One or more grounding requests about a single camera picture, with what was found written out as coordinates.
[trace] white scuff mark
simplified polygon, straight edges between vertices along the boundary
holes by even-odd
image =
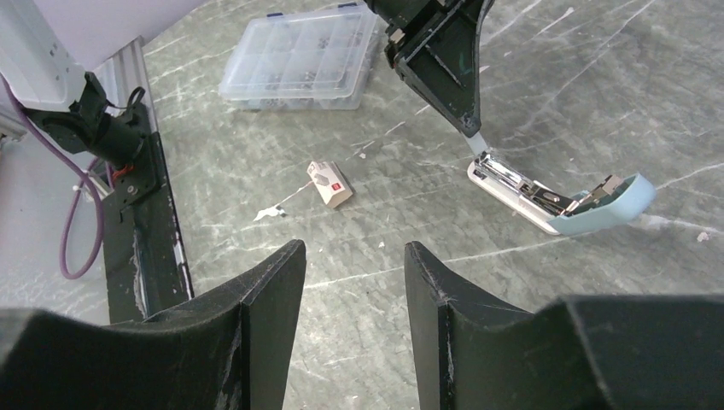
[[[694,175],[696,175],[696,174],[698,174],[698,173],[703,173],[703,172],[706,172],[706,171],[710,171],[710,170],[712,170],[712,169],[721,168],[721,166],[723,166],[723,165],[724,165],[724,162],[720,162],[720,163],[718,163],[718,164],[709,165],[709,166],[707,166],[707,167],[699,168],[698,170],[693,171],[693,172],[691,172],[691,173],[688,173],[687,175],[684,175],[684,176],[681,177],[681,178],[671,179],[670,181],[666,181],[666,182],[664,182],[663,184],[660,184],[659,186],[657,186],[657,190],[661,190],[661,189],[663,189],[663,188],[666,188],[666,187],[668,187],[669,185],[675,184],[675,183],[680,182],[680,181],[683,181],[684,179],[689,179],[689,178],[693,177]]]
[[[563,86],[560,89],[558,89],[558,91],[556,91],[556,93],[553,94],[552,97],[548,98],[545,102],[543,102],[543,105],[540,106],[538,111],[534,112],[533,115],[530,116],[530,118],[528,119],[528,122],[526,122],[521,127],[521,129],[523,129],[523,130],[529,129],[535,123],[535,120],[538,119],[538,116],[541,115],[546,110],[546,108],[548,108],[548,106],[553,102],[553,100],[555,100],[563,92],[563,90],[568,88],[569,85],[573,84],[574,81],[576,81],[579,77],[581,77],[586,71],[588,71],[589,68],[591,68],[593,66],[593,64],[598,62],[598,60],[601,57],[605,56],[606,53],[608,53],[609,51],[610,50],[606,50],[603,53],[601,53],[600,55],[598,55],[596,58],[594,58],[588,64],[586,64],[586,66],[580,72],[578,72],[578,74],[574,75],[568,81],[566,81],[565,84],[563,84]]]
[[[367,149],[370,145],[372,145],[374,143],[375,143],[375,140],[373,139],[369,143],[366,143],[362,148],[354,151],[354,154],[352,154],[352,156],[348,156],[347,158],[345,158],[344,161],[349,161],[350,159],[352,159],[353,156],[359,156],[360,158],[362,158],[364,160],[367,157],[367,154],[365,154],[362,151],[364,151],[365,149]]]
[[[266,216],[271,216],[271,217],[274,217],[274,216],[287,216],[286,211],[284,211],[284,209],[282,208],[282,204],[285,203],[285,202],[287,202],[288,200],[292,199],[295,195],[297,195],[297,194],[299,194],[300,192],[302,192],[307,186],[309,186],[309,185],[311,185],[311,184],[312,184],[312,181],[307,182],[306,184],[304,184],[303,186],[301,186],[298,190],[296,190],[295,193],[287,196],[286,198],[284,198],[282,201],[280,201],[280,202],[277,203],[276,205],[273,205],[273,206],[271,206],[271,207],[269,207],[269,208],[260,210],[260,211],[256,214],[256,218],[254,218],[254,222],[256,222],[257,220],[261,220],[261,219],[263,219],[263,218],[266,217]]]
[[[143,275],[141,275],[141,265],[138,263],[138,245],[133,241],[133,256],[131,256],[131,264],[136,268],[133,275],[133,295],[135,296],[136,308],[141,312],[144,318],[148,317],[146,310],[146,296],[143,291]]]
[[[189,296],[189,298],[194,297],[194,292],[191,291],[191,276],[189,275],[189,264],[186,261],[186,258],[184,257],[184,248],[181,244],[181,231],[178,229],[178,219],[175,216],[173,217],[173,229],[176,231],[176,244],[178,245],[178,249],[181,253],[181,263],[178,264],[179,267],[181,267],[182,274],[184,275],[184,284],[186,285],[186,295]]]
[[[642,214],[638,220],[630,223],[629,225],[637,227],[646,231],[658,231],[661,228],[667,226],[681,226],[683,228],[697,229],[710,234],[724,235],[724,232],[714,228],[713,226],[703,226],[699,224],[693,224],[685,220],[670,220],[659,215]]]
[[[611,34],[610,37],[608,37],[599,47],[596,48],[596,50],[593,51],[592,55],[595,55],[596,53],[598,53],[599,50],[603,49],[604,47],[610,47],[610,44],[609,44],[610,41],[613,40],[619,33],[621,33],[623,31],[623,29],[626,28],[626,26],[628,26],[628,23],[630,23],[633,19],[638,17],[641,13],[644,12],[644,10],[648,9],[649,6],[651,6],[655,2],[656,2],[656,0],[650,0],[648,3],[644,4],[644,7],[639,9],[639,11],[637,11],[636,13],[633,13],[633,15],[628,18],[628,20],[623,22],[623,25],[621,26],[621,28],[619,28],[618,30],[616,30],[616,32]]]
[[[282,215],[285,215],[285,214],[286,214],[286,213],[284,212],[284,210],[282,209],[282,207],[279,207],[279,206],[277,206],[277,205],[274,205],[273,207],[269,207],[269,208],[267,208],[267,209],[262,209],[262,210],[260,210],[260,211],[256,214],[256,218],[254,218],[254,222],[256,222],[257,220],[261,220],[261,219],[263,219],[263,218],[266,217],[266,216],[275,217],[275,216],[282,216]]]
[[[250,0],[250,1],[247,1],[247,2],[244,2],[244,3],[241,3],[241,4],[239,4],[239,5],[235,6],[235,7],[232,7],[231,9],[226,10],[224,13],[221,13],[221,14],[218,14],[218,15],[213,15],[213,16],[205,19],[203,22],[206,23],[206,22],[211,21],[211,20],[216,20],[216,19],[221,18],[221,17],[226,17],[227,15],[233,14],[233,13],[236,12],[238,9],[240,9],[240,8],[242,8],[242,7],[246,7],[246,6],[248,6],[249,4],[251,4],[251,3],[255,3],[256,1],[257,1],[257,0]]]
[[[629,115],[631,115],[631,114],[633,114],[633,113],[635,113],[635,112],[636,112],[636,110],[634,110],[634,111],[629,111],[629,112],[625,113],[624,115],[622,115],[621,118],[619,118],[618,120],[619,120],[619,121],[623,121],[623,120],[625,120],[626,118],[628,118]]]
[[[156,76],[156,77],[153,77],[152,79],[149,80],[149,83],[150,83],[151,85],[156,84],[157,82],[159,82],[160,79],[162,79],[162,78],[164,78],[164,77],[166,77],[166,76],[169,76],[169,75],[171,75],[171,74],[173,74],[173,73],[176,73],[176,72],[179,72],[179,71],[182,71],[182,70],[185,70],[188,66],[194,65],[194,64],[196,64],[197,62],[201,62],[201,61],[208,60],[208,59],[212,59],[212,58],[216,58],[216,57],[221,57],[221,56],[223,56],[224,54],[233,51],[235,48],[236,48],[236,46],[233,46],[233,47],[231,47],[231,48],[229,48],[229,49],[226,49],[226,50],[224,50],[224,51],[221,51],[221,52],[218,53],[218,54],[210,54],[210,55],[201,56],[201,57],[199,57],[199,58],[196,58],[196,59],[194,59],[194,60],[191,60],[191,61],[185,63],[183,66],[179,66],[179,67],[172,68],[172,69],[170,69],[170,70],[167,70],[167,71],[163,72],[161,75],[158,75],[158,76]]]
[[[404,122],[404,121],[402,121],[402,122],[401,122],[401,123],[399,123],[398,125],[396,125],[396,126],[393,126],[392,128],[390,128],[390,129],[389,129],[389,130],[388,130],[387,132],[385,132],[385,137],[387,137],[387,135],[389,135],[390,133],[392,133],[392,131],[394,131],[394,130],[396,130],[396,129],[400,128],[400,127],[401,127],[401,126],[403,126],[404,124],[405,124],[405,122]]]
[[[516,247],[508,248],[508,249],[494,250],[492,252],[485,252],[485,253],[478,254],[478,255],[463,256],[463,257],[459,257],[459,258],[448,259],[443,262],[444,263],[454,263],[454,262],[461,262],[461,261],[476,261],[476,260],[480,260],[480,259],[491,258],[494,256],[507,255],[509,253],[520,253],[520,252],[525,252],[528,250],[544,248],[548,245],[553,245],[555,243],[569,241],[571,238],[572,237],[560,237],[557,239],[552,239],[547,242],[533,243],[532,245],[516,246]]]
[[[221,385],[226,386],[226,384],[229,381],[229,376],[231,375],[231,365],[235,362],[234,356],[238,354],[237,350],[241,347],[242,344],[242,330],[241,326],[236,327],[236,331],[234,332],[234,340],[231,342],[231,346],[229,347],[229,353],[226,357],[228,359],[226,360],[226,366],[224,367],[224,377],[222,378]],[[214,408],[235,408],[232,403],[238,403],[239,402],[239,395],[241,394],[241,386],[239,383],[235,383],[234,387],[232,388],[231,394],[227,394],[227,389],[219,389],[219,393],[216,396],[216,402],[214,405]]]
[[[420,161],[415,162],[415,164],[419,165],[420,167],[443,167],[443,168],[451,168],[459,170],[460,167],[457,165],[451,165],[451,164],[441,164],[439,162],[432,162],[432,161]]]
[[[180,102],[180,101],[181,101],[181,98],[182,98],[183,96],[187,96],[187,95],[189,95],[188,92],[181,91],[181,90],[179,90],[178,87],[177,87],[177,90],[174,91],[174,92],[172,92],[171,94],[166,94],[165,96],[156,98],[156,99],[154,100],[154,104],[160,103],[161,101],[167,100],[167,99],[169,99],[169,98],[174,98],[174,97],[176,97],[176,101],[177,101],[177,102]]]
[[[450,377],[450,380],[448,380],[448,383],[453,385],[453,380],[455,379],[455,366],[453,364],[453,335],[450,329],[450,322],[447,322],[447,374]]]
[[[581,177],[596,177],[596,178],[598,178],[598,177],[601,176],[600,173],[584,173],[584,172],[578,171],[577,169],[566,169],[565,172],[566,172],[566,173],[572,173],[572,174],[574,174],[574,175],[578,175],[578,176],[581,176]]]
[[[362,357],[362,356],[357,355],[357,356],[343,357],[343,358],[337,359],[337,360],[330,360],[330,361],[324,363],[322,366],[332,366],[332,365],[336,365],[337,363],[341,363],[343,361],[350,361],[350,360],[358,359],[359,357]]]
[[[493,38],[498,37],[502,32],[504,32],[505,30],[511,28],[514,24],[516,24],[516,21],[518,21],[518,19],[520,19],[522,16],[524,16],[526,13],[528,13],[530,10],[532,10],[535,6],[537,6],[538,4],[540,4],[540,2],[542,2],[542,1],[543,1],[543,0],[535,0],[532,4],[530,4],[528,7],[526,7],[525,9],[523,9],[523,11],[522,11],[519,15],[515,16],[515,18],[513,18],[513,20],[508,21],[508,24],[504,25],[504,26],[503,26],[502,28],[500,28],[497,32],[494,32],[493,34],[491,34],[490,37],[488,37],[488,38],[485,39],[485,41],[481,41],[481,45],[485,45],[485,44],[490,43],[490,41],[491,41]]]
[[[540,35],[543,34],[544,32],[547,32],[549,28],[557,25],[558,23],[560,23],[561,21],[563,21],[563,19],[565,19],[566,17],[568,17],[569,15],[572,15],[574,11],[575,11],[574,8],[568,7],[568,9],[565,11],[565,13],[563,13],[562,16],[558,17],[553,23],[549,24],[548,26],[543,27],[543,30],[540,30],[537,34],[535,34],[535,35],[531,38],[531,40],[534,39],[534,38],[536,38],[536,37],[538,37],[538,36],[540,36]]]
[[[500,148],[500,149],[497,149],[497,151],[498,151],[498,152],[523,152],[523,151],[527,151],[527,150],[529,150],[529,149],[539,148],[539,147],[542,147],[542,146],[545,146],[545,145],[548,145],[548,144],[553,144],[553,143],[555,143],[556,141],[558,141],[558,140],[560,140],[560,139],[563,139],[563,137],[561,137],[561,136],[554,137],[554,138],[549,139],[548,141],[543,141],[543,142],[541,142],[541,143],[534,143],[534,144],[528,145],[528,146],[526,146],[526,147],[520,147],[520,148]]]
[[[372,305],[368,306],[367,308],[371,309],[373,312],[375,312],[377,314],[384,314],[384,311],[382,309],[378,309]]]
[[[321,374],[317,374],[317,373],[315,373],[315,372],[312,372],[311,370],[304,370],[304,369],[300,369],[300,370],[302,370],[304,373],[312,376],[313,378],[318,378],[319,380],[324,380],[325,382],[329,382],[329,381],[330,381],[328,378],[322,376]]]
[[[160,117],[158,119],[158,121],[175,120],[177,118],[184,118],[195,112],[196,112],[196,110],[194,108],[187,108],[187,109],[181,110],[177,113],[169,114],[165,117]]]
[[[151,50],[151,51],[149,51],[148,53],[146,53],[146,54],[144,55],[144,57],[151,56],[152,54],[155,54],[155,53],[157,53],[157,52],[165,49],[166,47],[168,47],[168,46],[170,46],[170,45],[174,45],[174,44],[178,43],[179,41],[181,41],[181,40],[183,40],[183,39],[185,39],[185,38],[187,38],[187,37],[188,37],[188,35],[185,35],[185,36],[183,36],[183,37],[176,38],[175,40],[173,40],[173,41],[171,41],[171,42],[169,42],[169,43],[163,44],[161,47],[159,47],[159,48],[157,48],[157,49],[155,49],[155,50]]]
[[[415,113],[415,115],[420,115],[420,114],[424,113],[428,108],[429,108],[429,104],[426,105],[426,106],[424,106],[424,107],[422,107],[421,109],[419,109],[419,110]]]
[[[338,3],[326,4],[326,5],[322,6],[322,7],[316,8],[316,9],[314,9],[314,10],[312,10],[312,11],[322,11],[322,10],[326,10],[326,9],[331,9],[331,8],[333,8],[333,7],[337,7],[338,5],[339,5]]]
[[[304,289],[310,290],[310,289],[326,288],[333,284],[339,284],[339,283],[347,282],[349,280],[369,278],[372,276],[379,276],[379,275],[383,275],[384,273],[390,273],[390,272],[395,272],[395,271],[400,271],[400,270],[402,270],[402,266],[394,267],[392,269],[385,269],[383,271],[377,271],[377,272],[373,272],[373,273],[362,273],[360,275],[347,276],[346,278],[327,280],[324,282],[317,282],[316,284],[306,284],[306,285],[304,285]]]

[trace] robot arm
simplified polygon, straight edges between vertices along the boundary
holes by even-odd
[[[480,133],[480,29],[494,0],[365,0],[388,24],[389,65],[465,135],[476,158],[468,177],[551,234],[574,235],[625,224],[656,196],[636,174],[609,176],[591,191],[560,195],[491,153]]]
[[[494,0],[365,1],[389,24],[390,67],[481,154],[478,44]]]
[[[89,151],[120,169],[133,162],[143,135],[133,119],[106,113],[108,100],[53,33],[32,0],[0,2],[0,73],[23,112],[65,151]]]
[[[85,70],[65,50],[32,1],[0,3],[0,73],[28,109],[66,113],[80,100]]]

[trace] small cardboard box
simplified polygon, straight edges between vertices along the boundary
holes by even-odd
[[[307,173],[328,207],[336,208],[352,196],[352,188],[334,162],[312,161]]]

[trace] white wall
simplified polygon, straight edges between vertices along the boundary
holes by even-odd
[[[134,38],[155,38],[206,0],[34,1],[66,49],[90,71]],[[4,93],[0,105],[7,107]]]

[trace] debris on floor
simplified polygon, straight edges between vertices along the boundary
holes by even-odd
[[[352,188],[334,162],[312,161],[307,173],[328,207],[334,209],[352,196]]]
[[[254,218],[254,222],[257,220],[260,220],[264,218],[265,216],[287,216],[287,213],[284,212],[282,207],[275,205],[273,207],[269,207],[267,209],[262,209],[256,214],[256,218]]]

